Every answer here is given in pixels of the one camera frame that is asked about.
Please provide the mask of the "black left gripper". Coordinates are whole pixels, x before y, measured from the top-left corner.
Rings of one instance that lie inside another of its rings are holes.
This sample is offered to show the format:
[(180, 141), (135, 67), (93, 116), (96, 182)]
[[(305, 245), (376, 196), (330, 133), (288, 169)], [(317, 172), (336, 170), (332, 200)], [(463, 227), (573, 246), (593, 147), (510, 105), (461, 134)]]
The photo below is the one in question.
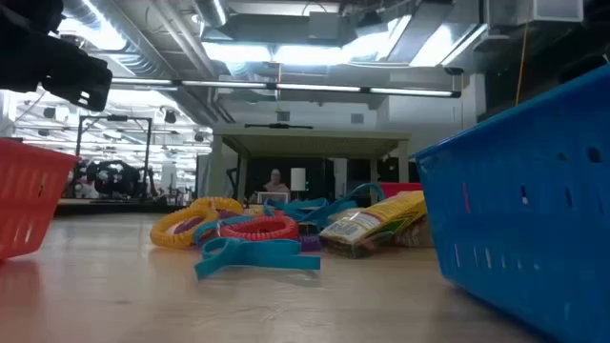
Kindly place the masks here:
[(108, 62), (81, 50), (56, 53), (54, 30), (1, 29), (1, 89), (49, 92), (89, 111), (106, 108), (112, 82)]

